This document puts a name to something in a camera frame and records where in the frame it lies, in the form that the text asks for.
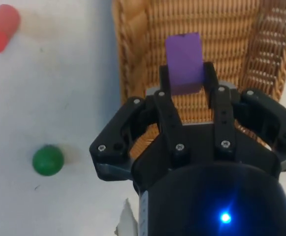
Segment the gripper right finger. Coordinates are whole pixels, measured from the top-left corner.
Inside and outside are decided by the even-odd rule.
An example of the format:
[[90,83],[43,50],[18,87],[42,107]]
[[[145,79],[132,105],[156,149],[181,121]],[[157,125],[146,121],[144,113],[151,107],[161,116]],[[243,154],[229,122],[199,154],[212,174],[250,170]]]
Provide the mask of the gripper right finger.
[[221,84],[212,62],[204,67],[204,90],[214,124],[215,156],[236,161],[239,142],[235,122],[252,131],[272,150],[286,172],[286,108],[257,89],[239,91],[233,84]]

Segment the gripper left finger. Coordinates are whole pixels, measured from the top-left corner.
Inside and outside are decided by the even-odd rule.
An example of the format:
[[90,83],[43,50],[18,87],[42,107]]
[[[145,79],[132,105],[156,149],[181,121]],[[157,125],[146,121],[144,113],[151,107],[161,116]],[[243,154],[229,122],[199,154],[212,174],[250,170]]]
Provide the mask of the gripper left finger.
[[[190,162],[190,146],[171,98],[167,65],[159,68],[160,88],[145,98],[130,97],[92,142],[89,152],[99,179],[155,182]],[[130,151],[150,125],[159,134],[133,160]]]

